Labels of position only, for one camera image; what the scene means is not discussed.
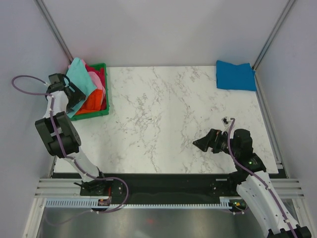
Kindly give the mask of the teal t shirt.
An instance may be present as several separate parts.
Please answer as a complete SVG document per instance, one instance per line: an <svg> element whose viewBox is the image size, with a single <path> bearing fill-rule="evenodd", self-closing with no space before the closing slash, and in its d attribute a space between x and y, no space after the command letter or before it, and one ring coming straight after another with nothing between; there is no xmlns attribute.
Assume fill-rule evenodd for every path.
<svg viewBox="0 0 317 238"><path fill-rule="evenodd" d="M86 67L80 58L74 58L71 65L68 67L66 76L85 95L85 99L81 100L75 106L71 107L72 111L67 113L67 115L72 118L83 106L91 93L93 93L97 89L97 87L92 82L91 77L88 74L88 71L86 70Z"/></svg>

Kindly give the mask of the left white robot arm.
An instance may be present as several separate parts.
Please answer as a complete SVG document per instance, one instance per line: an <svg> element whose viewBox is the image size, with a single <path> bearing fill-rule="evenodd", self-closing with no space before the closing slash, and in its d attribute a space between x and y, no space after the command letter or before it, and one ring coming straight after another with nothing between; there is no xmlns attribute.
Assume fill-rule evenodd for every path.
<svg viewBox="0 0 317 238"><path fill-rule="evenodd" d="M67 115L85 94L65 74L52 74L49 81L47 111L35 122L44 146L50 155L64 159L78 172L81 182L75 185L81 187L80 195L109 196L110 182L82 151L80 136Z"/></svg>

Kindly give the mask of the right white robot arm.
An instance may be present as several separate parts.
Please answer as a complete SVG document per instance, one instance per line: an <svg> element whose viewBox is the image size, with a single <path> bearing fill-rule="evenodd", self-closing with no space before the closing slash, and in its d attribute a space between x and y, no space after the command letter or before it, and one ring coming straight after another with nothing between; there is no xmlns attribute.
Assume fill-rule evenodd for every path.
<svg viewBox="0 0 317 238"><path fill-rule="evenodd" d="M300 226L282 203L274 189L266 167L253 150L251 133L246 129L229 131L211 129L193 142L197 148L212 153L223 152L232 157L236 171L229 174L227 189L240 195L259 223L266 238L310 238L308 227Z"/></svg>

